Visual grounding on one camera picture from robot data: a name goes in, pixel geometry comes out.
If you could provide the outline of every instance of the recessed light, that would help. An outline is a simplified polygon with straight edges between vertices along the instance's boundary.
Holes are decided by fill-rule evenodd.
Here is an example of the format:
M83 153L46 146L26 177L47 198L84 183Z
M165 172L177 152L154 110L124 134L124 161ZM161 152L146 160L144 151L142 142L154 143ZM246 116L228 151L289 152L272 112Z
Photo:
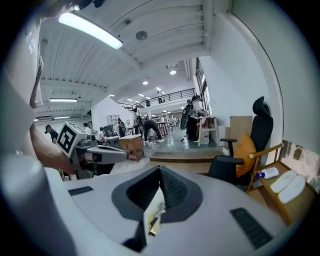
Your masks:
M55 117L54 119L64 119L64 118L70 118L70 116L60 116L60 117Z
M116 50L124 45L117 37L76 14L64 13L59 17L59 22L77 30L81 30Z
M76 98L51 98L51 102L77 102Z

